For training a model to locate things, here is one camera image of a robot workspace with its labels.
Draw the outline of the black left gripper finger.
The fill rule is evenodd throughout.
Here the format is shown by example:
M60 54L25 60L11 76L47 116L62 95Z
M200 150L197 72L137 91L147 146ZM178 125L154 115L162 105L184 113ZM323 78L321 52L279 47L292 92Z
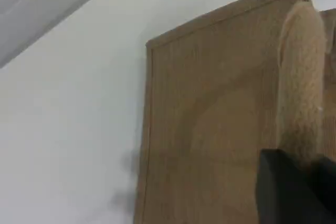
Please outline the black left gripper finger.
M263 149L255 198L259 223L335 223L335 162L323 156L304 172L285 152Z

